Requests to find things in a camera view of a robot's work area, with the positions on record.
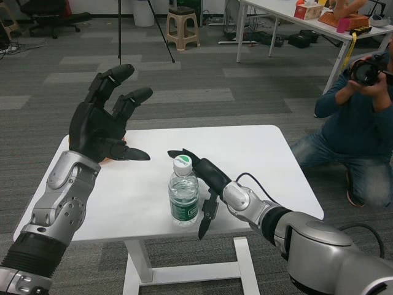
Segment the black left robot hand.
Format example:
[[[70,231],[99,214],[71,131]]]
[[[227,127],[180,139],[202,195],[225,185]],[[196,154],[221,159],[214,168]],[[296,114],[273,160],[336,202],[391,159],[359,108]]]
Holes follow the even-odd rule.
[[[120,95],[111,113],[104,108],[114,89],[133,73],[134,67],[124,64],[95,76],[85,100],[78,105],[71,119],[71,151],[83,154],[97,163],[104,159],[150,160],[146,152],[128,147],[124,136],[128,119],[137,107],[152,96],[152,89],[144,87]]]

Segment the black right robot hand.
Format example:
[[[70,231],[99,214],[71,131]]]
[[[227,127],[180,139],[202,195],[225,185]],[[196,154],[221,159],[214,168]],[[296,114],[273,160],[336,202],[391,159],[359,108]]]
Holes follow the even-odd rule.
[[[170,150],[168,155],[174,159],[179,155],[187,155],[192,160],[193,172],[209,187],[210,198],[204,200],[202,206],[203,219],[201,220],[198,238],[200,240],[206,235],[210,223],[215,219],[219,207],[218,198],[221,198],[223,189],[231,182],[231,179],[210,160],[199,158],[194,153],[182,149],[180,151]]]

